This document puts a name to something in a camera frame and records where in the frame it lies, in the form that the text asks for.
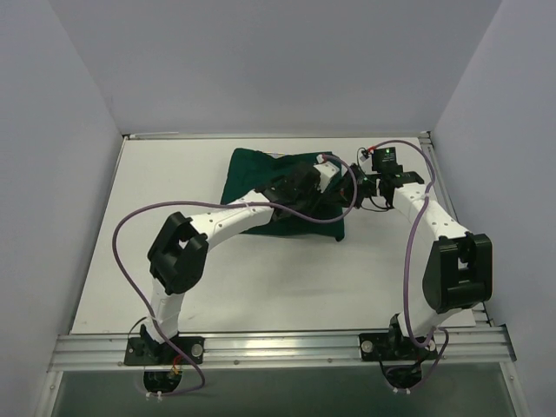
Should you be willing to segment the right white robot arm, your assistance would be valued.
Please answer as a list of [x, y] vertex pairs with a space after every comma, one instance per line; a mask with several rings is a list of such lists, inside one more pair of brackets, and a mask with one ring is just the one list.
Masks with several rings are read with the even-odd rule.
[[[408, 357], [418, 346], [428, 343], [431, 332], [445, 320], [479, 303], [493, 293], [493, 244], [484, 234], [474, 234], [461, 226], [430, 196], [431, 182], [416, 172], [397, 169], [391, 173], [365, 173], [360, 166], [350, 166], [356, 178], [352, 184], [344, 175], [346, 186], [341, 196], [356, 207], [364, 199], [381, 196], [386, 207], [395, 209], [411, 223], [403, 267], [403, 308], [394, 316], [398, 328], [386, 337], [387, 351], [395, 358]], [[410, 262], [416, 238], [429, 247], [429, 256], [421, 279], [421, 294], [410, 295]]]

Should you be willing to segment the dark green surgical cloth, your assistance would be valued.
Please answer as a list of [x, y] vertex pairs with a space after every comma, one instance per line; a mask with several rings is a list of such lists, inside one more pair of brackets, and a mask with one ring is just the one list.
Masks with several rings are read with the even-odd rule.
[[[300, 162], [314, 164], [317, 156], [316, 152], [312, 152], [275, 157], [258, 150], [237, 148], [229, 161], [220, 203], [231, 203], [246, 195], [251, 189], [266, 184], [277, 176], [288, 174]], [[335, 238], [339, 242], [345, 238], [345, 225], [344, 221], [317, 224], [291, 216], [280, 222], [252, 228], [246, 233], [274, 237], [323, 235]]]

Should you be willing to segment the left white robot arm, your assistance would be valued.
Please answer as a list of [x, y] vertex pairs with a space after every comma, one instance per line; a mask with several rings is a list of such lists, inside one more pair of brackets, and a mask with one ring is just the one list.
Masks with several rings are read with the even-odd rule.
[[184, 294], [201, 280], [210, 250], [244, 231], [291, 216], [269, 207], [269, 202], [315, 217], [316, 207], [340, 172], [330, 161], [302, 162], [226, 208], [190, 217], [180, 212], [170, 215], [148, 252], [153, 313], [141, 330], [144, 354], [155, 364], [165, 364], [174, 357], [172, 338], [178, 334]]

